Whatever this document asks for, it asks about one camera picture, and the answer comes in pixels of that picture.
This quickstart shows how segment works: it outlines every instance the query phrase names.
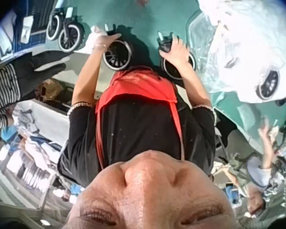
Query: plastic wrap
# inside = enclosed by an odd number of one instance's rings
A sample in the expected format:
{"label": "plastic wrap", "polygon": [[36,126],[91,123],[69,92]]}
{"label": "plastic wrap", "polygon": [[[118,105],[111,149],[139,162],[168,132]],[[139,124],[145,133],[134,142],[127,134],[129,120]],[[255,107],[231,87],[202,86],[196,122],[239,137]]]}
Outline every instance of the plastic wrap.
{"label": "plastic wrap", "polygon": [[279,85],[268,98],[286,97],[286,8],[275,0],[199,0],[189,26],[198,71],[209,92],[236,91],[243,102],[260,103],[256,89],[270,71]]}

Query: black shirt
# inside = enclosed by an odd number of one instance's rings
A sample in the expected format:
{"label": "black shirt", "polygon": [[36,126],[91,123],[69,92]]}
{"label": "black shirt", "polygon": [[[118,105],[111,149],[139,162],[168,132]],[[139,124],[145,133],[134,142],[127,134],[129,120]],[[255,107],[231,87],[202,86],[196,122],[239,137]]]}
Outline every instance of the black shirt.
{"label": "black shirt", "polygon": [[[207,108],[190,110],[179,95],[177,100],[185,159],[209,174],[215,155],[213,112]],[[120,95],[103,108],[101,120],[106,166],[130,160],[149,149],[180,159],[180,140],[166,102],[137,95]],[[95,109],[74,109],[70,115],[68,147],[58,163],[58,171],[64,177],[83,187],[88,186],[100,172],[95,127]]]}

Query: nose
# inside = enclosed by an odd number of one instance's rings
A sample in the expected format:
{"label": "nose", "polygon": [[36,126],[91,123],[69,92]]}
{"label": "nose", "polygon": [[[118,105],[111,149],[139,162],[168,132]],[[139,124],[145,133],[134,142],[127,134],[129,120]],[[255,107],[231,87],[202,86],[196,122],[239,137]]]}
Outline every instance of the nose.
{"label": "nose", "polygon": [[164,165],[156,158],[148,157],[137,161],[125,171],[128,186],[136,186],[142,191],[174,185],[176,172],[171,166]]}

